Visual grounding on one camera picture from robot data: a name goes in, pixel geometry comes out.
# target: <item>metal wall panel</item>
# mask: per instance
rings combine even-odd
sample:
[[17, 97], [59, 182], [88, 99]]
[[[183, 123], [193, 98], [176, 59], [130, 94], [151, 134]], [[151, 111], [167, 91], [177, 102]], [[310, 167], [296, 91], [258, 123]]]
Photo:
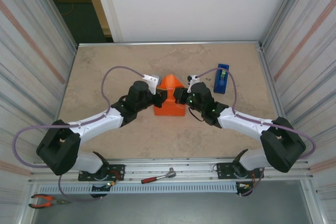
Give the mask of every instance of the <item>metal wall panel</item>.
[[[77, 50], [50, 0], [0, 0], [0, 24], [0, 223], [13, 223], [30, 175], [14, 158], [13, 136], [54, 121]], [[37, 161], [43, 135], [22, 134], [19, 155]]]
[[285, 116], [317, 143], [309, 163], [331, 222], [336, 221], [335, 7], [336, 0], [293, 0], [263, 43]]

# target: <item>table surface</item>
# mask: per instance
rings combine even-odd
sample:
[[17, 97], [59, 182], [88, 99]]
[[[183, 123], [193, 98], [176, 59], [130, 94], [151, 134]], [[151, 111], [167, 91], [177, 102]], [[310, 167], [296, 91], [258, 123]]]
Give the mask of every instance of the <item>table surface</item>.
[[[238, 90], [236, 110], [275, 119], [268, 88], [254, 44], [106, 45], [79, 47], [60, 119], [73, 122], [107, 108], [100, 93], [103, 75], [113, 66], [128, 66], [143, 74], [174, 74], [187, 87], [186, 77], [230, 65]], [[213, 90], [215, 72], [201, 78]], [[130, 71], [112, 71], [104, 91], [111, 103], [127, 94], [139, 77]], [[232, 106], [234, 90], [228, 80], [226, 94], [213, 93], [215, 101]], [[245, 148], [260, 148], [259, 141], [233, 130], [219, 129], [186, 116], [155, 116], [153, 107], [136, 120], [105, 132], [81, 147], [105, 158], [233, 157]]]

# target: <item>orange triangular block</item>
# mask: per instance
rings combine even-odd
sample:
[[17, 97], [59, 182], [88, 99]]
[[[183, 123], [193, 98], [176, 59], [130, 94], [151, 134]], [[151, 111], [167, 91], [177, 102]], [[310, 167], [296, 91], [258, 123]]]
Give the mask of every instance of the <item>orange triangular block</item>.
[[163, 78], [159, 88], [167, 89], [167, 100], [162, 104], [162, 108], [154, 107], [154, 115], [185, 116], [185, 105], [176, 104], [174, 98], [175, 88], [184, 88], [183, 84], [170, 74]]

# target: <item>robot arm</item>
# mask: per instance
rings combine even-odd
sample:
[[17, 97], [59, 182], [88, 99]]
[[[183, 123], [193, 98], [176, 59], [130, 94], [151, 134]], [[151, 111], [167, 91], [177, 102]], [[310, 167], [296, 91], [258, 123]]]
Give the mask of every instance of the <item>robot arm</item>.
[[129, 124], [137, 118], [138, 112], [151, 105], [159, 108], [162, 106], [167, 99], [167, 91], [156, 88], [159, 79], [145, 75], [144, 80], [146, 82], [136, 81], [128, 94], [112, 104], [108, 112], [103, 111], [77, 122], [65, 123], [62, 120], [54, 122], [54, 125], [77, 126], [49, 129], [37, 147], [37, 155], [56, 175], [75, 169], [95, 174], [97, 178], [104, 177], [108, 162], [96, 152], [78, 153], [79, 147], [97, 135]]
[[[281, 172], [288, 172], [306, 145], [298, 134], [263, 125], [272, 123], [290, 127], [290, 123], [281, 117], [276, 120], [256, 118], [240, 112], [234, 113], [232, 108], [215, 102], [211, 91], [195, 76], [188, 78], [189, 89], [178, 88], [174, 91], [176, 103], [187, 104], [191, 109], [202, 114], [204, 121], [222, 129], [232, 129], [261, 141], [263, 147], [258, 150], [243, 150], [234, 159], [234, 169], [237, 174], [260, 167], [274, 167]], [[251, 121], [239, 118], [244, 116]]]

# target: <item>red pliers handle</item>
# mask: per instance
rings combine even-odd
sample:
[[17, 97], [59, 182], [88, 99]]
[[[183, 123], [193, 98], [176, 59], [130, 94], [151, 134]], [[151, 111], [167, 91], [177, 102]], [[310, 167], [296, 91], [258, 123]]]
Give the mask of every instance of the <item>red pliers handle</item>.
[[32, 199], [35, 199], [35, 198], [43, 198], [43, 199], [46, 199], [47, 202], [41, 204], [41, 205], [35, 205], [35, 204], [29, 204], [29, 206], [31, 208], [35, 208], [35, 209], [40, 209], [40, 208], [45, 208], [45, 207], [51, 207], [52, 206], [52, 203], [51, 201], [54, 199], [53, 196], [49, 196], [49, 195], [45, 195], [45, 194], [35, 194], [33, 196], [31, 196]]
[[31, 208], [35, 208], [35, 209], [40, 209], [40, 208], [45, 208], [45, 207], [51, 207], [53, 204], [66, 204], [66, 203], [70, 203], [67, 200], [63, 200], [63, 199], [54, 199], [53, 196], [50, 195], [45, 195], [45, 194], [35, 194], [33, 196], [31, 196], [32, 199], [35, 198], [43, 198], [45, 200], [47, 200], [47, 202], [40, 204], [40, 205], [36, 205], [36, 204], [29, 204], [29, 206]]

